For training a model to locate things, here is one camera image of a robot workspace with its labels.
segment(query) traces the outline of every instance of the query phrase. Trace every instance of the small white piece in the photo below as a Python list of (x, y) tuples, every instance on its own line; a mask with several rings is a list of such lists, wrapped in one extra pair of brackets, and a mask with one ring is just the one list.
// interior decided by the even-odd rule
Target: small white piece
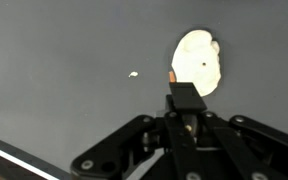
[(213, 92), (221, 79), (220, 46), (204, 30), (188, 33), (179, 42), (172, 67), (177, 82), (193, 82), (200, 96)]
[(138, 72), (135, 71), (131, 72), (131, 74), (128, 75), (128, 77), (136, 77), (136, 76), (138, 76)]

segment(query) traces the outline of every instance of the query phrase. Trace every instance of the white plush toy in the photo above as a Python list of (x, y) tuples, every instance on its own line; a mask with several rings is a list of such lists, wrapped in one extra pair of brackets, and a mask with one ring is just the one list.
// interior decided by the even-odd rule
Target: white plush toy
[(200, 96), (206, 96), (216, 89), (221, 79), (220, 47), (204, 30), (188, 33), (178, 44), (172, 67), (177, 82), (193, 82)]

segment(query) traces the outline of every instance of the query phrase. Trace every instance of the gray table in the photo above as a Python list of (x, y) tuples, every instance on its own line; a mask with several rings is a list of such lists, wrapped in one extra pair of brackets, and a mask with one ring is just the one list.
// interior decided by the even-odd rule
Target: gray table
[(288, 133), (288, 1), (0, 0), (0, 139), (68, 171), (164, 108), (172, 51), (196, 28), (222, 48), (209, 109)]

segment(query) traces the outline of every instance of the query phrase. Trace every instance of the white edge strip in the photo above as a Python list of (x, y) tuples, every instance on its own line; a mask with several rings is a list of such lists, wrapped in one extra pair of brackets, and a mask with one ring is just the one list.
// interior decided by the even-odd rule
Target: white edge strip
[(37, 175), (39, 175), (39, 176), (41, 176), (41, 177), (43, 177), (43, 178), (45, 178), (45, 179), (59, 180), (58, 178), (55, 178), (54, 176), (51, 176), (51, 175), (47, 174), (46, 172), (41, 171), (40, 169), (37, 169), (36, 167), (16, 158), (14, 156), (11, 156), (11, 155), (5, 153), (4, 151), (0, 150), (0, 156), (13, 162), (13, 163), (15, 163), (15, 164), (17, 164), (17, 165), (19, 165), (19, 166), (21, 166), (21, 167), (23, 167), (23, 168), (25, 168), (25, 169), (27, 169), (27, 170), (29, 170), (29, 171), (31, 171), (31, 172), (33, 172), (33, 173), (35, 173), (35, 174), (37, 174)]

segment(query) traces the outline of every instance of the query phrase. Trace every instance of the hole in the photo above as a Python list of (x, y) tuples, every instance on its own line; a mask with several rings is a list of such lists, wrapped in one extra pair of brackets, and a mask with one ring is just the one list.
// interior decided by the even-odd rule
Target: hole
[(112, 172), (115, 170), (115, 164), (113, 162), (106, 162), (102, 165), (102, 170), (104, 172)]

